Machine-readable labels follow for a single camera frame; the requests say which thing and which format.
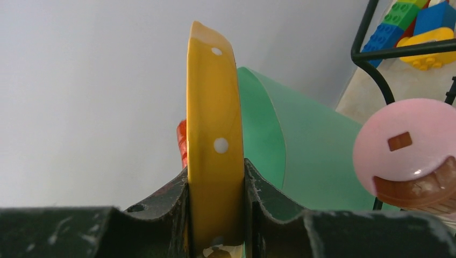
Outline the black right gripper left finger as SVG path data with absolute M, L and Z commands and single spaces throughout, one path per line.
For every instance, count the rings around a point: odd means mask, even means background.
M 1 257 L 188 257 L 187 172 L 122 211 L 1 209 Z

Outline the pink lid spice jar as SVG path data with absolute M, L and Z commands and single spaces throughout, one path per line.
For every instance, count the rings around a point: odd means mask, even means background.
M 455 108 L 427 98 L 383 107 L 358 133 L 353 165 L 380 201 L 454 220 Z

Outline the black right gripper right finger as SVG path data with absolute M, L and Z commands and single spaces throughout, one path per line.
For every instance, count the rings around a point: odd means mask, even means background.
M 245 159 L 246 257 L 455 257 L 438 218 L 408 211 L 315 211 Z

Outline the yellow polka dot plate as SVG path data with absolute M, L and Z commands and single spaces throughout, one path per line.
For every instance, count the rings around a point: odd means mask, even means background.
M 195 256 L 244 242 L 244 147 L 230 42 L 194 21 L 187 53 L 187 168 Z

